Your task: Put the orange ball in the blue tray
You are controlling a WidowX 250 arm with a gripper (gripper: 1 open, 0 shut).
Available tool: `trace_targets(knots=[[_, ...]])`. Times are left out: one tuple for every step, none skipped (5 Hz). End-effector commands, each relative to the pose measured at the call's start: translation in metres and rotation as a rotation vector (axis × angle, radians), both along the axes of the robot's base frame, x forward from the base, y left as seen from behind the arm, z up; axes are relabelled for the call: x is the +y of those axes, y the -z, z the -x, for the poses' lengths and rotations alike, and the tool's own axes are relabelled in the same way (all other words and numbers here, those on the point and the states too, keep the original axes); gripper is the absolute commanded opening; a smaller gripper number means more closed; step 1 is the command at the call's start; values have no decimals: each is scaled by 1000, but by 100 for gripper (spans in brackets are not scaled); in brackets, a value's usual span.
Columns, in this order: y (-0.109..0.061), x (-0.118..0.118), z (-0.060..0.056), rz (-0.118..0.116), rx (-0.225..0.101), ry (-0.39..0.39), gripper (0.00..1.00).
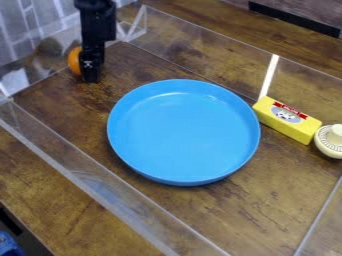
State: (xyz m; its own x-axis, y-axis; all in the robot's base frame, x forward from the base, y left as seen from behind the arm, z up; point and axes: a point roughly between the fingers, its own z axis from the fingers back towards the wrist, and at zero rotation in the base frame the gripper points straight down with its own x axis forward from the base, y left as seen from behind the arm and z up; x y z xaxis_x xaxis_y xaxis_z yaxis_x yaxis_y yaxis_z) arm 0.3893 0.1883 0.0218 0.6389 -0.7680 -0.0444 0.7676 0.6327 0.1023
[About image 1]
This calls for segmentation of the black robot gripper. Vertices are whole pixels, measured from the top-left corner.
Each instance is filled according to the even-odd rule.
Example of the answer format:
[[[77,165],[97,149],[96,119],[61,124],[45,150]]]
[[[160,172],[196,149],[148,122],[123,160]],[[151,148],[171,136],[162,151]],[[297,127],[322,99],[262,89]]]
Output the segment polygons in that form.
[[[73,0],[80,12],[81,44],[93,49],[116,39],[116,3],[112,0]],[[81,78],[87,83],[100,80],[104,51],[95,49],[79,54]]]

